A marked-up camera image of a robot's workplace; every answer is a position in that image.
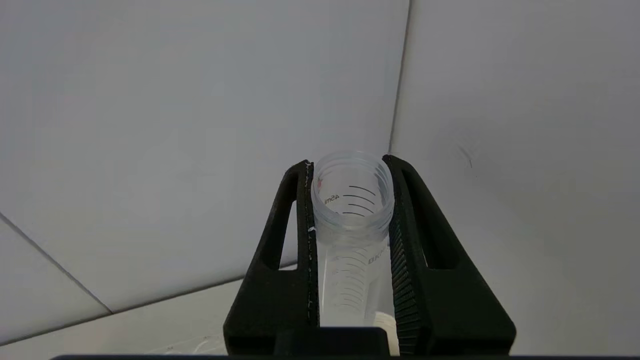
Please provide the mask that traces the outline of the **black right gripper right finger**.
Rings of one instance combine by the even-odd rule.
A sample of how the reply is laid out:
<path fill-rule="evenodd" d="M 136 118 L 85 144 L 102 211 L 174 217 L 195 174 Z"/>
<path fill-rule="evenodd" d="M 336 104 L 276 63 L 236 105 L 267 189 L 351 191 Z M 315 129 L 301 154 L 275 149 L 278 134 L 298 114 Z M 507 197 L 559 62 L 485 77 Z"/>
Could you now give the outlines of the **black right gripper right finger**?
<path fill-rule="evenodd" d="M 517 330 L 418 171 L 393 155 L 391 287 L 400 355 L 508 356 Z"/>

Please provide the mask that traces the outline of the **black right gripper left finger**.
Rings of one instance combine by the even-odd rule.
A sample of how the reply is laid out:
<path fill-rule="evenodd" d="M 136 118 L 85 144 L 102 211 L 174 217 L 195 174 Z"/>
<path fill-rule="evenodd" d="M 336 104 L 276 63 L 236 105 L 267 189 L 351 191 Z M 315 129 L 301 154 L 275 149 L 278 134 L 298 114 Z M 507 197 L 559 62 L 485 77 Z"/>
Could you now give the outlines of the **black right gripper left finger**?
<path fill-rule="evenodd" d="M 320 325 L 318 249 L 311 185 L 314 165 L 291 166 L 279 183 L 253 259 L 222 327 L 226 351 L 274 353 L 280 333 Z M 295 213 L 297 267 L 281 270 L 290 213 Z"/>

